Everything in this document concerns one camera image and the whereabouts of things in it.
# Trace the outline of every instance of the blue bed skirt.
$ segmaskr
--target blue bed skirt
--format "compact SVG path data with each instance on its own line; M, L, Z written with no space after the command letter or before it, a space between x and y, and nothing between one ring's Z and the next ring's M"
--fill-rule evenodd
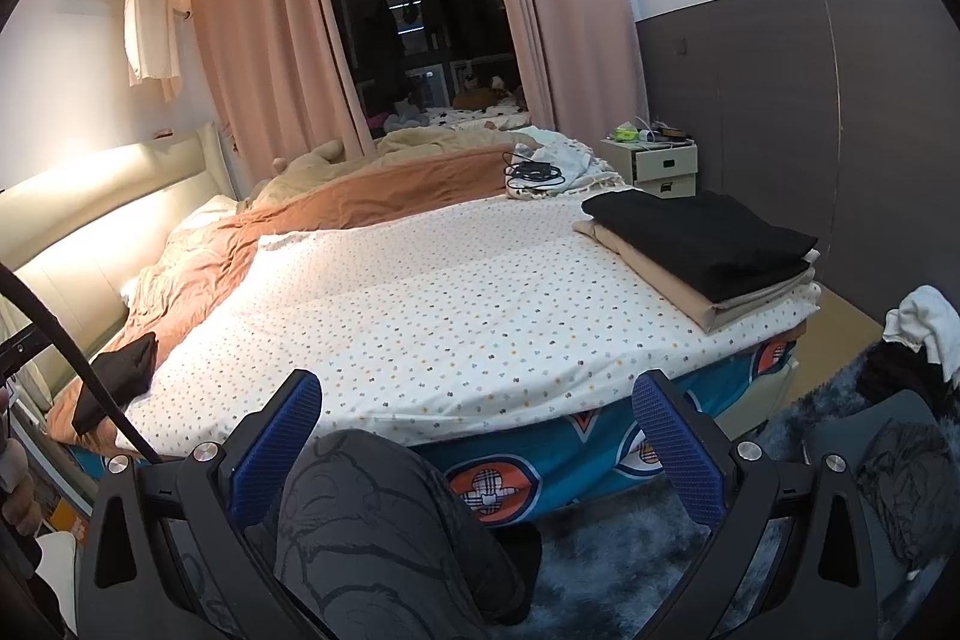
M783 370L795 345L774 339L675 382L698 410L716 416L755 379ZM437 466L491 527L608 496L662 471L634 420L629 397L598 410L413 450Z

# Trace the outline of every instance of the orange blanket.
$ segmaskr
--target orange blanket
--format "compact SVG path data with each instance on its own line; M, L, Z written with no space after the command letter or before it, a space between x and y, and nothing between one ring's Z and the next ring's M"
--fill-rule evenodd
M504 153L512 145L473 148L360 170L285 204L253 209L194 231L171 235L155 266L141 271L130 316L107 345L116 350L147 332L157 335L157 366L210 315L247 274L260 237L291 231L346 229L486 199L504 193ZM73 414L82 385L75 378L47 414L50 437L113 456L109 418L78 437Z

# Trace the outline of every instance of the nightstand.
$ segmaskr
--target nightstand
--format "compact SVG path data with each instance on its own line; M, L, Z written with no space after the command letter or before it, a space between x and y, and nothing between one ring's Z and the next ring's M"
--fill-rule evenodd
M697 145L648 149L639 142L597 143L596 154L610 162L628 185L660 199L697 193Z

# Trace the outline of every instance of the upholstered headboard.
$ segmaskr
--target upholstered headboard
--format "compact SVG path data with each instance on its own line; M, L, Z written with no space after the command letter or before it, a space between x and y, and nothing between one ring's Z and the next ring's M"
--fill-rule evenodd
M121 287L217 194L235 197L213 124L94 153L0 194L0 261L92 356L127 318ZM25 323L0 299L0 338ZM72 376L48 348L18 379L45 411Z

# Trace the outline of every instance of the rug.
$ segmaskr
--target rug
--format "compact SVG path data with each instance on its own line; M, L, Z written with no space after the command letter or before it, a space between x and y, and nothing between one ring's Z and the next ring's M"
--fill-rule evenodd
M829 383L770 419L755 440L772 458L803 461L803 434L815 423L869 407L856 391L861 355ZM960 464L960 400L940 422L955 464ZM529 617L496 627L496 640L629 640L653 615L707 539L665 476L616 496L573 506L541 519L544 558ZM749 614L773 560L785 522L771 522L720 629ZM880 638L891 640L936 582L935 560L880 607Z

